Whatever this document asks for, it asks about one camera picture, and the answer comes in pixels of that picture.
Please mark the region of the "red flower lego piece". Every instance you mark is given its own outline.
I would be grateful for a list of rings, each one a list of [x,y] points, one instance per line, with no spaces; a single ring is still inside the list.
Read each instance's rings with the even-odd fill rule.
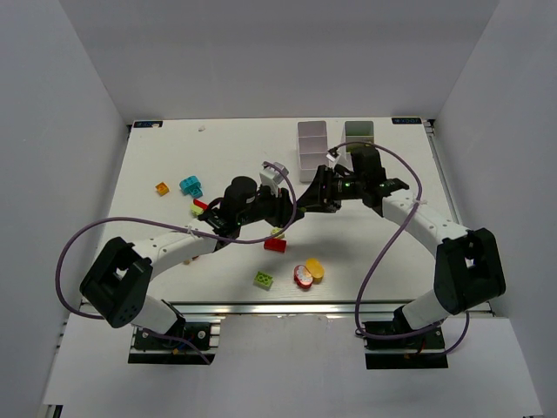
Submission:
[[[306,266],[297,265],[293,269],[293,280],[298,287],[307,290],[313,284],[313,277]]]

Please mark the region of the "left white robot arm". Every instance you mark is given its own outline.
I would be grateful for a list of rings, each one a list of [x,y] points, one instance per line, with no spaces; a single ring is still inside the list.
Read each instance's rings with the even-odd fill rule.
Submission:
[[[236,177],[223,197],[187,227],[135,243],[110,239],[85,275],[80,292],[113,328],[132,324],[166,334],[184,320],[169,304],[148,295],[156,276],[221,250],[238,238],[242,226],[264,220],[285,228],[303,216],[287,189],[273,192],[251,178]]]

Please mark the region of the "yellow oval lego piece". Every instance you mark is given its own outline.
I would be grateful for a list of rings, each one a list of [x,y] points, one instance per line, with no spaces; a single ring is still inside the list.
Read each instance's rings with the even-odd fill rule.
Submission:
[[[305,267],[313,278],[315,284],[320,283],[325,276],[325,269],[319,260],[315,258],[307,259],[305,262]]]

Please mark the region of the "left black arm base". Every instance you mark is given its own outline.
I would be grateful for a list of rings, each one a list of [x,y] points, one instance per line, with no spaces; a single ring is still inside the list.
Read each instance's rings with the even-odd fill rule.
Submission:
[[[220,324],[217,320],[187,320],[178,339],[161,339],[135,327],[128,363],[137,365],[207,366],[216,356]]]

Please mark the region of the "red 2x3 lego brick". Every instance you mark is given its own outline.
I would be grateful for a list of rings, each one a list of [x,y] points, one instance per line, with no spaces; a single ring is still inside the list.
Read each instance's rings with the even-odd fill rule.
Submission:
[[[284,239],[267,239],[264,242],[264,249],[277,253],[285,253],[287,243]]]

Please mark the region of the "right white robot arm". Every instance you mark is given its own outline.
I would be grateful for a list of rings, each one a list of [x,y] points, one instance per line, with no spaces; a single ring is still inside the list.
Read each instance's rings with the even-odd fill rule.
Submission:
[[[398,229],[387,241],[392,246],[409,233],[435,261],[433,288],[393,313],[384,340],[417,335],[446,318],[503,295],[506,281],[495,236],[486,228],[469,229],[432,209],[421,192],[390,179],[381,163],[381,145],[352,151],[352,166],[322,165],[297,200],[302,212],[335,213],[344,200],[359,200]]]

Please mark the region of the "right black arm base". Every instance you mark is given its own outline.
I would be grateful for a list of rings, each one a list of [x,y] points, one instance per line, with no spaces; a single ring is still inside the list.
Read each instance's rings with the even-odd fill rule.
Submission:
[[[446,343],[440,324],[420,334],[399,337],[410,330],[396,320],[367,320],[355,330],[364,341],[367,370],[447,369]]]

